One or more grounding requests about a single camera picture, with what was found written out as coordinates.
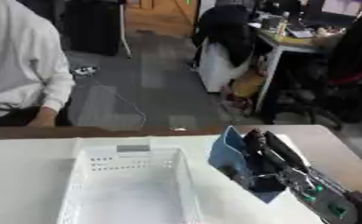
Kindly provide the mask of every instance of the cable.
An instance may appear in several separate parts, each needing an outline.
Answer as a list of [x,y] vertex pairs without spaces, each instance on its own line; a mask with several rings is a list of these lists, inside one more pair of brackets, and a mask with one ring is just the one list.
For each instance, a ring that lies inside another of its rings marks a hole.
[[101,86],[103,89],[105,89],[108,93],[115,95],[117,98],[119,98],[120,100],[124,101],[125,103],[127,103],[129,106],[131,106],[132,108],[134,108],[134,110],[142,117],[142,122],[140,123],[140,129],[142,129],[145,125],[145,123],[147,122],[147,116],[146,114],[144,114],[133,102],[128,101],[127,99],[125,99],[124,97],[122,97],[120,94],[117,93],[113,93],[113,91],[108,89],[108,86],[102,84],[100,81],[98,81],[97,79],[95,79],[94,77],[92,77],[94,82],[96,82],[99,86]]

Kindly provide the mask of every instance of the office chair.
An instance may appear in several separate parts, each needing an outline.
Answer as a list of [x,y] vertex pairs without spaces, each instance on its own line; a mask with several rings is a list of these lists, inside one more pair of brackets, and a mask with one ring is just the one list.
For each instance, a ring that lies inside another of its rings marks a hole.
[[[328,60],[316,60],[321,67],[328,66]],[[306,115],[311,124],[317,123],[317,116],[334,123],[333,129],[341,130],[343,122],[357,123],[362,120],[362,77],[336,82],[322,76],[299,79],[300,75],[288,71],[285,79],[289,89],[284,94],[292,99],[290,103],[279,103],[276,114],[290,112]],[[356,105],[351,111],[343,109],[346,105]]]

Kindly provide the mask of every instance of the person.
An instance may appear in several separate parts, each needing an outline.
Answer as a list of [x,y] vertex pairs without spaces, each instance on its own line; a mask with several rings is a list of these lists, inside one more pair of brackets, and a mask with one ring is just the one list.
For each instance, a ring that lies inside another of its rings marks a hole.
[[[358,19],[354,21],[345,33],[338,33],[329,37],[322,35],[316,37],[313,43],[316,46],[322,47],[327,53],[327,65],[319,66],[319,59],[315,59],[312,55],[300,58],[300,55],[295,54],[292,58],[281,59],[281,63],[282,60],[287,60],[291,64],[280,63],[276,69],[278,75],[271,82],[260,112],[263,122],[273,123],[276,114],[281,111],[278,99],[281,91],[288,86],[288,76],[285,74],[289,68],[291,68],[293,78],[298,79],[304,86],[307,86],[307,89],[314,89],[316,92],[320,91],[320,88],[324,88],[325,83],[340,85],[349,82],[356,83],[362,80],[362,13],[359,13]],[[362,92],[359,93],[360,91],[362,89],[357,92],[359,99],[362,98],[360,97],[362,95]],[[362,101],[357,99],[356,102],[359,102],[359,105],[351,104],[351,101],[342,103],[343,106],[349,108],[348,111],[350,109],[361,110],[361,112],[353,112],[353,110],[348,113],[346,112],[349,115],[356,115],[356,119],[344,118],[341,115],[340,118],[342,120],[355,122],[362,117]]]
[[0,0],[0,126],[67,125],[74,85],[59,34],[15,0]]

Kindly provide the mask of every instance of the desk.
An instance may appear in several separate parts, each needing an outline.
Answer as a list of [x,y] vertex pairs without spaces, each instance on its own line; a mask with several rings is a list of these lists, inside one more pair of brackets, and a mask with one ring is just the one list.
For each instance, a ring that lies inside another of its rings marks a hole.
[[[318,125],[256,127],[289,136],[313,166],[340,181],[344,186],[362,191],[362,160],[326,128]],[[254,127],[240,126],[238,130],[245,133],[252,128]],[[119,137],[160,136],[151,138],[151,143],[189,148],[188,155],[191,156],[194,151],[193,159],[198,160],[198,158],[205,158],[206,152],[209,151],[212,142],[217,138],[215,135],[222,130],[223,128],[181,132],[111,132],[96,128],[0,129],[0,139],[65,138],[33,140],[31,147],[24,145],[20,140],[0,142],[0,224],[55,223],[74,158],[72,137],[95,137],[83,139],[83,143],[89,146],[114,144],[116,141],[121,141]],[[200,181],[203,182],[198,186],[200,191],[210,192],[214,187],[224,187],[224,192],[218,197],[226,198],[227,203],[239,198],[245,199],[238,206],[233,206],[231,203],[217,205],[214,197],[203,198],[205,202],[210,202],[206,203],[209,206],[205,207],[205,213],[216,214],[216,217],[213,218],[222,218],[228,221],[219,222],[211,219],[207,223],[321,223],[311,212],[306,214],[304,221],[281,222],[274,220],[267,222],[266,218],[274,215],[266,210],[266,204],[258,203],[256,198],[251,197],[250,193],[241,190],[230,181],[218,186],[205,184],[204,182],[209,183],[212,179],[226,179],[216,171],[210,174],[205,175],[205,181]],[[291,209],[288,210],[281,216],[300,216],[302,214],[296,214]]]
[[267,69],[267,79],[264,82],[264,85],[261,88],[259,97],[256,103],[255,111],[259,112],[261,110],[262,103],[264,102],[265,95],[269,89],[272,79],[274,78],[277,65],[283,53],[319,53],[317,47],[311,44],[310,39],[304,41],[304,39],[292,39],[292,41],[278,41],[275,39],[275,35],[272,32],[257,30],[259,38],[264,40],[267,44],[273,47],[272,52],[268,55],[268,69]]

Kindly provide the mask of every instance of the gray carpet floor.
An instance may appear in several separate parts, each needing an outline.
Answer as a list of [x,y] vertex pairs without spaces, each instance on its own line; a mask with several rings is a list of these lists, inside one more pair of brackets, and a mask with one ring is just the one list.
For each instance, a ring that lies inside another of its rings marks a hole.
[[[78,78],[70,116],[75,125],[108,130],[202,129],[226,124],[261,124],[219,106],[185,65],[194,53],[188,40],[141,31],[128,35],[134,57],[69,52],[73,66],[97,66],[93,77]],[[281,114],[278,124],[305,124],[299,115]],[[362,123],[336,132],[362,158]]]

